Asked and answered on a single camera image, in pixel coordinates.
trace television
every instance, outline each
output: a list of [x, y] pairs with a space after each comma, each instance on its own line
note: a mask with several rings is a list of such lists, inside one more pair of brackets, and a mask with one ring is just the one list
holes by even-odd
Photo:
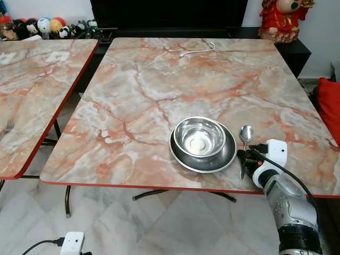
[[100, 29], [232, 28], [242, 25], [248, 0], [91, 0]]

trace bowl rim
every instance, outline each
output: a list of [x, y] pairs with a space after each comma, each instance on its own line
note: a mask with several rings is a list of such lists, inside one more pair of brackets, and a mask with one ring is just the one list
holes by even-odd
[[[178, 127], [180, 126], [180, 124], [181, 124], [182, 122], [184, 122], [184, 121], [186, 121], [186, 120], [189, 120], [189, 119], [191, 119], [191, 118], [201, 118], [201, 119], [203, 119], [203, 120], [210, 121], [210, 122], [214, 123], [214, 124], [220, 129], [221, 133], [223, 134], [223, 142], [222, 142], [222, 145], [220, 146], [220, 148], [219, 148], [217, 151], [215, 151], [215, 152], [213, 152], [213, 153], [210, 153], [210, 154], [207, 154], [207, 155], [196, 155], [196, 154], [192, 154], [192, 153], [190, 153], [190, 152], [184, 150], [184, 149], [182, 148], [182, 146], [180, 146], [180, 144], [178, 143], [178, 141], [177, 141], [177, 139], [176, 139], [176, 135], [175, 135], [175, 134], [176, 134], [176, 131], [178, 130]], [[203, 117], [203, 116], [191, 116], [191, 117], [188, 117], [188, 118], [185, 118], [185, 119], [181, 120], [181, 121], [178, 122], [177, 125], [175, 126], [173, 133], [174, 133], [174, 140], [175, 140], [175, 143], [176, 143], [177, 147], [178, 147], [183, 153], [185, 153], [185, 154], [187, 154], [187, 155], [189, 155], [189, 156], [191, 156], [191, 157], [195, 157], [195, 158], [208, 158], [208, 157], [212, 157], [212, 156], [218, 154], [218, 153], [224, 148], [225, 143], [226, 143], [226, 139], [227, 139], [227, 138], [226, 138], [226, 135], [225, 135], [225, 132], [224, 132], [224, 130], [223, 130], [223, 128], [219, 125], [219, 122], [214, 121], [214, 120], [212, 120], [212, 119], [210, 119], [210, 118], [207, 118], [207, 117]]]
[[234, 155], [233, 155], [232, 159], [231, 159], [225, 166], [220, 167], [220, 168], [218, 168], [218, 169], [214, 169], [214, 170], [204, 171], [204, 170], [199, 170], [199, 169], [196, 169], [196, 168], [193, 168], [193, 167], [191, 167], [191, 166], [186, 165], [184, 162], [182, 162], [182, 161], [177, 157], [177, 155], [175, 154], [175, 152], [173, 151], [173, 148], [172, 148], [172, 146], [171, 146], [171, 137], [174, 136], [174, 134], [175, 134], [175, 132], [174, 132], [175, 130], [173, 129], [173, 130], [171, 131], [170, 136], [169, 136], [169, 141], [168, 141], [168, 143], [169, 143], [170, 152], [171, 152], [172, 156], [175, 158], [175, 160], [176, 160], [180, 165], [182, 165], [184, 168], [186, 168], [186, 169], [188, 169], [188, 170], [191, 170], [191, 171], [194, 171], [194, 172], [197, 172], [197, 173], [202, 173], [202, 174], [216, 173], [216, 172], [219, 172], [219, 171], [222, 171], [222, 170], [228, 168], [228, 167], [232, 164], [232, 162], [235, 160], [235, 158], [236, 158], [236, 155], [237, 155], [237, 143], [236, 143], [235, 136], [234, 136], [233, 133], [230, 131], [230, 129], [228, 129], [228, 128], [226, 127], [226, 125], [224, 125], [224, 124], [222, 124], [222, 123], [220, 123], [220, 122], [217, 122], [217, 123], [218, 123], [219, 125], [221, 125], [223, 128], [225, 128], [225, 129], [228, 131], [228, 133], [229, 133], [229, 134], [231, 135], [231, 137], [233, 138], [233, 141], [234, 141], [234, 144], [235, 144]]

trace floor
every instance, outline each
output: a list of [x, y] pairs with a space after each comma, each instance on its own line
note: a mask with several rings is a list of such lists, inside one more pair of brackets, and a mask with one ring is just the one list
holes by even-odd
[[[79, 96], [73, 94], [58, 121], [63, 129]], [[55, 136], [52, 129], [48, 137]], [[52, 147], [41, 147], [27, 174], [38, 175]], [[44, 239], [85, 232], [83, 252], [109, 254], [278, 254], [278, 234], [262, 195], [233, 194], [237, 203], [207, 192], [168, 191], [133, 201], [140, 189], [71, 189], [71, 218], [65, 217], [65, 187], [39, 180], [6, 181], [0, 193], [1, 254], [22, 254]], [[330, 254], [322, 242], [324, 254]], [[43, 244], [29, 254], [55, 255]]]

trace stainless steel bowl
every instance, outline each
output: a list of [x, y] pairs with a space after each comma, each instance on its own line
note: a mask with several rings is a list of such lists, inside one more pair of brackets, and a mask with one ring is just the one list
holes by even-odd
[[223, 149], [226, 135], [216, 121], [197, 116], [179, 122], [174, 140], [184, 154], [207, 160]]
[[215, 173], [226, 169], [236, 157], [237, 145], [229, 129], [220, 123], [219, 125], [226, 135], [226, 142], [216, 157], [206, 160], [205, 158], [192, 157], [183, 153], [175, 142], [173, 131], [170, 135], [169, 146], [174, 158], [185, 168], [198, 173]]

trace black cable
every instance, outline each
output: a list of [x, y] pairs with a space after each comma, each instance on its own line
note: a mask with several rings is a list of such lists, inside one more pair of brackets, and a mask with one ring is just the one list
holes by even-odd
[[63, 242], [64, 242], [64, 237], [60, 237], [59, 239], [56, 240], [43, 240], [40, 241], [34, 245], [32, 245], [30, 248], [28, 248], [22, 255], [26, 255], [30, 250], [32, 250], [34, 247], [37, 247], [38, 245], [42, 244], [42, 243], [54, 243], [57, 244], [59, 247], [63, 246]]
[[268, 161], [269, 163], [273, 164], [274, 166], [280, 168], [283, 172], [285, 172], [286, 174], [288, 174], [291, 178], [293, 178], [294, 180], [297, 181], [297, 183], [303, 188], [303, 190], [307, 193], [308, 198], [311, 202], [311, 204], [314, 206], [315, 211], [317, 213], [317, 221], [319, 222], [319, 214], [318, 214], [318, 207], [317, 204], [315, 202], [315, 199], [312, 195], [312, 193], [310, 193], [309, 189], [306, 187], [306, 185], [304, 185], [304, 183], [298, 178], [296, 177], [292, 172], [288, 171], [287, 169], [285, 169], [284, 167], [280, 166], [278, 163], [270, 160], [269, 158], [266, 158], [264, 155], [262, 155], [261, 153], [259, 153], [257, 150], [255, 150], [254, 148], [250, 148], [251, 152], [255, 153], [256, 156], [258, 156], [259, 158], [261, 158], [262, 160]]

